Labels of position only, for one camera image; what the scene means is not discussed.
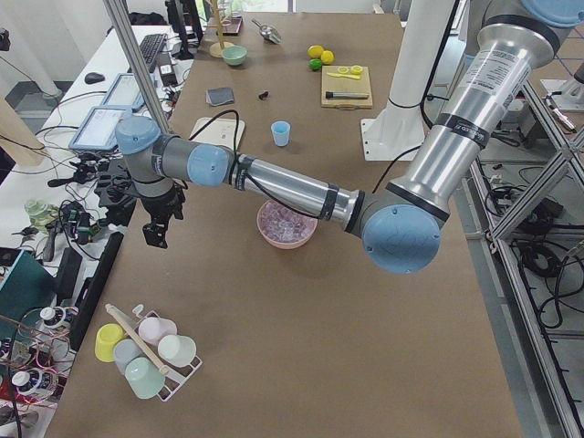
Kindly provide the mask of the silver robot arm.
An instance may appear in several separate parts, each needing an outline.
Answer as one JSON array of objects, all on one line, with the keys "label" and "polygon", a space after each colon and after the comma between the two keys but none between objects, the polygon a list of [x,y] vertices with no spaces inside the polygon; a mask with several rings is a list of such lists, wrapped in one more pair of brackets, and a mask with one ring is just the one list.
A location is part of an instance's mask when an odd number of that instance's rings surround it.
[{"label": "silver robot arm", "polygon": [[263,162],[225,146],[162,133],[151,118],[127,116],[115,137],[151,221],[150,245],[165,246],[171,217],[182,214],[179,179],[199,186],[228,183],[264,193],[288,208],[342,223],[370,259],[397,274],[427,266],[436,256],[448,201],[487,145],[511,100],[536,68],[557,54],[583,21],[580,1],[495,1],[485,10],[478,52],[439,114],[406,173],[380,193],[349,192]]}]

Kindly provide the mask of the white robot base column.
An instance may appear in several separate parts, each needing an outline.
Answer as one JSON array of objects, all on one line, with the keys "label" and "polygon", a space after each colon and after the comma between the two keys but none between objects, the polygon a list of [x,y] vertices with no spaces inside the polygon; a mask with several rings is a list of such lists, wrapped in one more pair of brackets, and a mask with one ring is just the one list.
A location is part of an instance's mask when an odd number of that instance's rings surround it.
[{"label": "white robot base column", "polygon": [[376,118],[361,121],[367,161],[391,161],[401,153],[409,160],[410,149],[422,145],[425,133],[420,105],[457,8],[454,0],[411,2],[387,105]]}]

